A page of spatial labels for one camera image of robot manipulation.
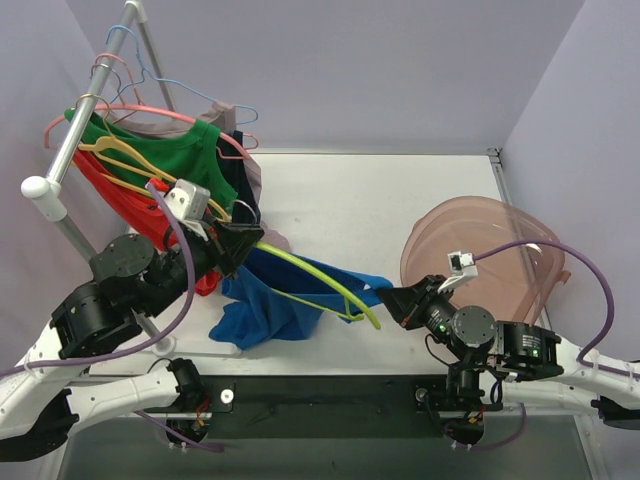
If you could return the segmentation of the yellow plastic hanger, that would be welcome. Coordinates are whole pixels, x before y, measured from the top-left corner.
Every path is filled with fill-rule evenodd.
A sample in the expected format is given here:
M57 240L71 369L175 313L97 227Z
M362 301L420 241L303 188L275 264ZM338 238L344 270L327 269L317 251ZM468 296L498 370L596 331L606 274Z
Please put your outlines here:
M104 122L109 122L105 117L101 117ZM101 161L120 166L124 169L131 170L140 175L145 175L149 178L149 180L151 180L152 178L157 178L160 181L164 181L166 183L173 183L178 180L177 178L155 167L133 147L119 140L113 133L108 133L108 135L99 138L93 144L85 145L91 145L93 149L88 152L96 154L97 157L101 159ZM222 221L230 221L231 206L233 202L230 204L228 209L224 210L222 209L222 207L220 207L220 205L217 204L217 202L211 199L210 192L209 198L210 200L208 201L208 208L211 213L213 213L215 217Z

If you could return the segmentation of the red tank top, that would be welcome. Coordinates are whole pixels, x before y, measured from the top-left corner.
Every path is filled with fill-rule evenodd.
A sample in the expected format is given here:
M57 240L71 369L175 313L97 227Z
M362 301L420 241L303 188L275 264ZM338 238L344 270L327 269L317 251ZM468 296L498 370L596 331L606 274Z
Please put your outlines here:
M155 247L163 247L169 227L156 201L145 189L149 178L120 166L103 162L96 154L78 150L74 163L107 204Z

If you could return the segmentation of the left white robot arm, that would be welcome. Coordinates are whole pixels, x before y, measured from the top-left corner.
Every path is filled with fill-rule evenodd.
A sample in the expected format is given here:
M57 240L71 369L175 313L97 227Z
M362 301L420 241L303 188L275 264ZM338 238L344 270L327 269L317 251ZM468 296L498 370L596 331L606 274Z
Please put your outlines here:
M91 365L144 350L169 335L135 347L141 317L156 317L180 296L192 299L196 283L214 270L235 274L263 237L258 225L212 223L203 234L181 226L177 246L158 252L151 240L124 234L90 262L91 281L53 311L38 340L1 373L1 459L43 457L85 427L133 410L195 409L204 387L194 363L178 358L157 373L97 387L74 381Z

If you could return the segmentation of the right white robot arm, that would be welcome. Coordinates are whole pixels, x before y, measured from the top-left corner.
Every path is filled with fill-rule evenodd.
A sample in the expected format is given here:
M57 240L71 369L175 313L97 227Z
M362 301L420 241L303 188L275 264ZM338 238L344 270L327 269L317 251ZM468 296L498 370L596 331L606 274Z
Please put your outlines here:
M486 309L456 307L452 292L441 290L441 275L411 287L383 288L377 295L405 330L424 328L455 357L446 379L427 394L431 408L471 411L498 407L509 382L550 382L590 394L588 407L609 427L639 427L639 377L632 365L618 372L603 361L581 363L579 349L554 332L521 322L496 320Z

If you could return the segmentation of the blue tank top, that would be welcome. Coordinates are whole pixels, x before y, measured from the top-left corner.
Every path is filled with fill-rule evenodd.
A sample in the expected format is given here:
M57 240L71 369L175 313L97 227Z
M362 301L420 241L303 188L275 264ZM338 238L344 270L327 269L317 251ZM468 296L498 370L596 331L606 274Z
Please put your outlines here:
M350 323L364 317L356 304L300 266L261 249L253 250L226 279L221 294L230 302L223 307L209 338L250 349L271 339L308 339L324 313Z

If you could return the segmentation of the lime green hanger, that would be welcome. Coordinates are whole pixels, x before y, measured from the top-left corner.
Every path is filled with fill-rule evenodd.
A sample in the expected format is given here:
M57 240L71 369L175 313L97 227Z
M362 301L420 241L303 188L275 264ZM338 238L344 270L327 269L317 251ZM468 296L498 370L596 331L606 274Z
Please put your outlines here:
M370 322L373 328L377 330L381 328L381 323L373 313L372 308L381 303L380 298L376 294L376 290L382 287L389 287L391 285L391 282L388 279L380 276L372 276L360 272L343 270L332 265L327 265L310 258L305 258L303 256L281 250L263 241L253 250L255 249L267 251L300 266L303 270L336 290L347 301L359 306L359 308L364 312L364 317L352 322L358 322L366 319Z

